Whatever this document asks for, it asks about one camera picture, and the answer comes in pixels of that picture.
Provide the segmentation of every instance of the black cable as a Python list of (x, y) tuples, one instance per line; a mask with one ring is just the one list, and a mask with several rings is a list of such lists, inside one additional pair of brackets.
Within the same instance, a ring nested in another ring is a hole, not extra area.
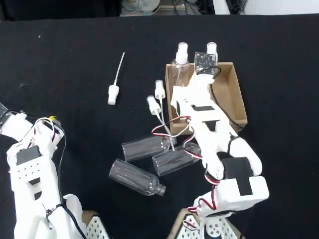
[[(35, 136), (35, 134), (36, 134), (36, 130), (35, 130), (35, 124), (32, 126), (33, 128), (34, 128), (34, 136)], [(55, 138), (55, 128), (54, 128), (54, 123), (53, 123), (53, 126), (50, 124), (50, 127), (52, 128), (52, 132), (53, 132), (53, 137), (52, 137), (52, 142), (54, 141), (54, 138)], [(30, 143), (29, 143), (29, 145), (28, 145), (28, 147), (27, 148), (30, 148), (31, 147), (31, 145), (32, 145), (32, 139), (33, 139), (33, 137), (31, 138), (31, 141), (30, 141)]]
[(61, 207), (63, 207), (63, 209), (67, 212), (67, 214), (70, 216), (70, 218), (72, 219), (76, 229), (78, 230), (79, 234), (81, 235), (81, 237), (83, 237), (83, 239), (86, 239), (86, 236), (84, 235), (84, 233), (82, 232), (78, 222), (76, 221), (75, 216), (72, 214), (72, 212), (66, 207), (66, 205), (62, 205)]
[(44, 207), (45, 209), (45, 218), (49, 221), (49, 217), (51, 216), (51, 214), (57, 210), (59, 207), (62, 207), (63, 205), (62, 204), (58, 204), (55, 206), (55, 208), (53, 210), (50, 210), (50, 209), (46, 209), (44, 204), (42, 203), (42, 206)]
[(56, 126), (58, 126), (62, 132), (63, 132), (63, 137), (64, 137), (64, 147), (63, 147), (63, 150), (62, 150), (62, 153), (61, 153), (61, 158), (60, 158), (60, 162), (59, 162), (59, 166), (58, 166), (58, 190), (59, 190), (59, 195), (60, 195), (60, 200), (61, 200), (61, 207), (63, 207), (63, 209), (67, 212), (67, 214), (70, 216), (70, 218), (72, 219), (76, 229), (78, 230), (79, 234), (84, 238), (86, 239), (84, 233), (82, 232), (81, 228), (79, 227), (77, 221), (76, 221), (76, 218), (74, 217), (74, 215), (72, 214), (72, 212), (66, 207), (66, 204), (65, 204), (65, 201), (63, 199), (63, 196), (62, 196), (62, 191), (61, 191), (61, 174), (62, 174), (62, 162), (63, 162), (63, 156), (64, 156), (64, 152), (65, 152), (65, 148), (66, 148), (66, 134), (65, 134), (65, 131), (64, 129), (57, 125), (56, 123), (54, 123)]
[(179, 13), (178, 13), (178, 11), (177, 11), (177, 9), (176, 9), (176, 6), (179, 4), (180, 1), (181, 1), (181, 0), (178, 0), (178, 2), (177, 2), (176, 4), (174, 4), (174, 0), (171, 0), (171, 4), (172, 4), (173, 7), (174, 7), (174, 13), (175, 13), (175, 15), (179, 15)]
[(65, 152), (65, 148), (66, 148), (66, 134), (65, 131), (62, 127), (58, 126), (62, 132), (63, 132), (63, 137), (64, 137), (64, 147), (61, 153), (61, 158), (60, 158), (60, 162), (59, 162), (59, 166), (58, 166), (58, 190), (59, 190), (59, 194), (60, 194), (60, 200), (61, 203), (63, 204), (63, 196), (62, 196), (62, 191), (61, 191), (61, 174), (62, 174), (62, 162), (63, 162), (63, 156), (64, 156), (64, 152)]
[(190, 2), (189, 0), (185, 0), (185, 2), (190, 6), (190, 9), (193, 11), (193, 13), (197, 15), (197, 12), (193, 9), (193, 6), (196, 6), (196, 4)]
[(221, 68), (219, 66), (208, 66), (204, 69), (201, 69), (200, 71), (198, 71), (196, 74), (200, 75), (200, 74), (205, 74), (207, 70), (210, 69), (218, 69), (219, 71), (217, 73), (214, 74), (213, 78), (215, 79), (217, 76), (219, 76), (220, 72), (221, 72)]
[(237, 138), (240, 138), (240, 137), (239, 136), (230, 135), (230, 140), (229, 140), (228, 146), (227, 146), (227, 153), (228, 154), (230, 154), (230, 145), (231, 145), (231, 143)]
[(229, 114), (223, 109), (223, 107), (220, 106), (220, 104), (219, 104), (219, 102), (218, 102), (218, 100), (217, 100), (217, 98), (216, 98), (216, 95), (215, 95), (215, 93), (214, 93), (213, 85), (212, 85), (212, 84), (210, 84), (210, 91), (211, 91), (211, 95), (213, 96), (213, 99), (214, 99), (215, 103), (217, 104), (217, 106), (219, 106), (220, 109), (224, 112), (224, 114), (229, 118), (229, 121), (231, 121), (234, 125), (236, 125), (236, 126), (239, 128), (238, 131), (241, 131), (241, 130), (243, 129), (243, 127), (242, 127), (241, 125), (239, 125), (237, 122), (235, 122), (235, 121), (229, 116)]
[(239, 239), (243, 239), (243, 236), (244, 236), (244, 234), (246, 233), (248, 224), (249, 224), (249, 222), (251, 221), (251, 219), (253, 218), (253, 215), (254, 215), (254, 207), (255, 207), (255, 205), (253, 205), (253, 206), (249, 209), (250, 211), (249, 211), (249, 214), (248, 214), (246, 223), (245, 223), (245, 225), (244, 225), (244, 229), (243, 229), (242, 232), (240, 233)]
[(186, 6), (186, 0), (184, 0), (184, 6), (185, 6), (185, 15), (187, 16), (187, 6)]
[(40, 117), (38, 117), (38, 116), (33, 116), (33, 115), (29, 115), (29, 114), (26, 114), (26, 116), (29, 117), (29, 118), (34, 118), (34, 119), (39, 119), (39, 118), (40, 118)]

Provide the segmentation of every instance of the clear plastic bottle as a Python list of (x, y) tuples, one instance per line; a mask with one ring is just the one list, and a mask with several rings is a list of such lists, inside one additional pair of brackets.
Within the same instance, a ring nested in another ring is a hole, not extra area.
[(176, 86), (187, 86), (189, 82), (189, 62), (188, 62), (188, 45), (181, 42), (178, 45), (176, 58), (172, 61), (172, 69), (170, 72), (170, 80), (175, 82)]
[[(188, 143), (187, 150), (200, 154), (200, 147), (195, 143)], [(153, 164), (159, 176), (175, 172), (198, 161), (197, 158), (187, 154), (182, 146), (176, 147), (175, 151), (169, 150), (153, 156)]]
[(113, 163), (109, 178), (147, 196), (163, 196), (166, 190), (155, 175), (119, 159)]
[(127, 162), (132, 162), (142, 158), (166, 152), (170, 147), (170, 138), (161, 136), (149, 136), (131, 142), (122, 143), (124, 158)]

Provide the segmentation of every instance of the black cloth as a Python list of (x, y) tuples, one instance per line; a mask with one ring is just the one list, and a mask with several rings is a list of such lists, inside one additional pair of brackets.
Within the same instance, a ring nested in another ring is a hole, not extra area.
[[(234, 62), (248, 116), (240, 135), (263, 162), (269, 199), (256, 205), (248, 238), (310, 238), (316, 228), (318, 182), (318, 15), (167, 16), (43, 20), (0, 24), (0, 102), (38, 116), (58, 116), (68, 136), (64, 194), (99, 212), (116, 239), (163, 239), (180, 209), (210, 191), (200, 163), (161, 177), (163, 197), (143, 196), (108, 178), (121, 143), (158, 125), (146, 97), (163, 79), (181, 41), (189, 59), (206, 44)], [(116, 106), (107, 105), (126, 52)], [(0, 137), (0, 231), (15, 223), (6, 151)], [(150, 159), (136, 163), (155, 173)], [(239, 230), (246, 212), (230, 218)]]

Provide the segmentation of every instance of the perforated metal plate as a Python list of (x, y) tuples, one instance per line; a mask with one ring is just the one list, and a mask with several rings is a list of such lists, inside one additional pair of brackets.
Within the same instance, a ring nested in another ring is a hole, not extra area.
[[(199, 72), (210, 66), (216, 65), (216, 56), (203, 52), (195, 52), (195, 72)], [(215, 69), (207, 69), (205, 74), (214, 75)]]
[[(199, 228), (199, 224), (197, 223), (193, 215), (186, 215), (184, 220)], [(191, 231), (190, 229), (181, 225), (176, 239), (199, 239), (199, 231)]]
[(110, 239), (108, 236), (101, 219), (94, 216), (86, 227), (86, 238), (87, 239)]
[[(199, 228), (199, 224), (193, 215), (185, 216), (184, 220)], [(211, 238), (238, 239), (225, 219), (216, 219), (212, 221), (212, 223), (206, 225), (206, 230), (207, 234), (211, 236)], [(190, 229), (181, 225), (175, 239), (199, 239), (199, 231), (191, 231)]]

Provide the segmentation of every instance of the robotic arm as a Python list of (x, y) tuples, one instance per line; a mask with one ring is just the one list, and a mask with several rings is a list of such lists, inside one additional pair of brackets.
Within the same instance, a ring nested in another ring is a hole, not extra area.
[[(260, 158), (211, 99), (208, 85), (213, 84), (213, 69), (218, 68), (216, 47), (209, 53), (195, 53), (195, 70), (189, 85), (174, 86), (171, 100), (177, 114), (190, 119), (190, 131), (201, 148), (204, 176), (212, 184), (212, 191), (198, 197), (193, 207), (188, 208), (200, 218), (200, 238), (220, 236), (221, 230), (213, 231), (209, 227), (221, 228), (223, 218), (269, 196), (266, 180), (260, 176)], [(231, 157), (220, 160), (218, 152), (228, 152)]]
[(72, 194), (61, 202), (58, 177), (51, 160), (64, 131), (54, 119), (39, 118), (34, 125), (26, 114), (16, 115), (0, 104), (0, 134), (18, 141), (7, 151), (11, 188), (14, 192), (16, 239), (79, 239), (82, 236), (66, 212), (82, 223), (82, 207)]

